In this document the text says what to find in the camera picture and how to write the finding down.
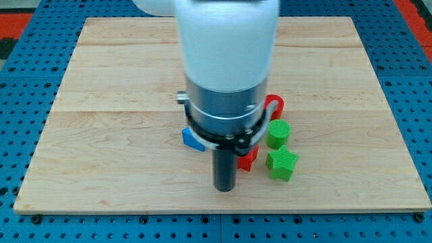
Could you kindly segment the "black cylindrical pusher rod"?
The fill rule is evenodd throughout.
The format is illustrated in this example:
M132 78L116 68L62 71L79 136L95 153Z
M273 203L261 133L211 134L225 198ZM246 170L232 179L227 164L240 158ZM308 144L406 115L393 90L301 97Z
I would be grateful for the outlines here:
M212 162L214 187L229 192L236 185L237 156L229 150L214 150Z

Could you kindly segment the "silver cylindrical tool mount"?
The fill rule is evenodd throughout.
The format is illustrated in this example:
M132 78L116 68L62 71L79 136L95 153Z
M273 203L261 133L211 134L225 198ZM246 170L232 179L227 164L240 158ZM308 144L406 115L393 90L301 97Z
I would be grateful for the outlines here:
M265 106L267 81L242 90L211 90L190 79L176 99L185 107L191 133L212 150L245 156L265 135L269 111Z

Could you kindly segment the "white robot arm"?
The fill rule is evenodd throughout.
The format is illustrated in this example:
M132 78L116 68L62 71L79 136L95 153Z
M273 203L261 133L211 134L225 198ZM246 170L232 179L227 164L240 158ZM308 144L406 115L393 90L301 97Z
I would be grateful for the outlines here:
M185 109L192 136L211 149L213 185L236 184L237 160L265 135L276 102L267 103L279 1L134 0L153 16L173 17L182 48Z

